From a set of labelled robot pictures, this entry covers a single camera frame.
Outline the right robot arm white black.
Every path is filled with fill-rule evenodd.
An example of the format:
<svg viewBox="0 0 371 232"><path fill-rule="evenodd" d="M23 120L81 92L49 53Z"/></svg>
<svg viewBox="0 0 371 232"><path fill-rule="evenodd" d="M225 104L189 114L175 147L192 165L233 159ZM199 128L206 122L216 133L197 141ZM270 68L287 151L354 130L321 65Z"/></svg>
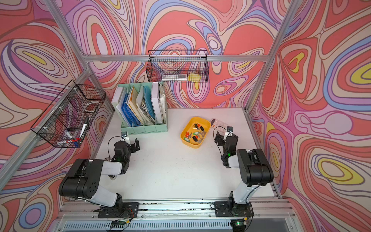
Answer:
<svg viewBox="0 0 371 232"><path fill-rule="evenodd" d="M272 168L264 154L259 149L237 149L238 137L227 133L216 134L214 142L221 153L224 167L239 169L241 181L235 190L231 191L227 201L214 202L215 216L246 217L254 216L251 197L263 186L273 182Z"/></svg>

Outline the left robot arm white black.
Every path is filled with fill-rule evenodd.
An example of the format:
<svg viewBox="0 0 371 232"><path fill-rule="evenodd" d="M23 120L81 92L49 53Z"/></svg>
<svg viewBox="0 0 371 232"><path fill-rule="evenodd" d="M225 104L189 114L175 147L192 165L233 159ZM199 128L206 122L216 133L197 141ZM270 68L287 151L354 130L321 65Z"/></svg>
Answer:
<svg viewBox="0 0 371 232"><path fill-rule="evenodd" d="M84 200L99 209L99 218L137 217L138 203L125 203L121 194L111 192L100 184L102 176L113 179L126 174L132 153L140 150L139 140L128 143L125 139L114 144L114 156L110 161L103 159L77 159L59 186L59 195L75 200Z"/></svg>

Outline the yellow plastic storage box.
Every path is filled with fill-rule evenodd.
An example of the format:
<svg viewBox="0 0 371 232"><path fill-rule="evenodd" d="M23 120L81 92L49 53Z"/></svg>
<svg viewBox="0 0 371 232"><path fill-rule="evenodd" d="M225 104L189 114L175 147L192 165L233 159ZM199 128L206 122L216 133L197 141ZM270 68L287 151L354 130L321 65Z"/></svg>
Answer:
<svg viewBox="0 0 371 232"><path fill-rule="evenodd" d="M181 132L180 139L186 146L198 149L205 141L210 129L210 121L200 117L193 117Z"/></svg>

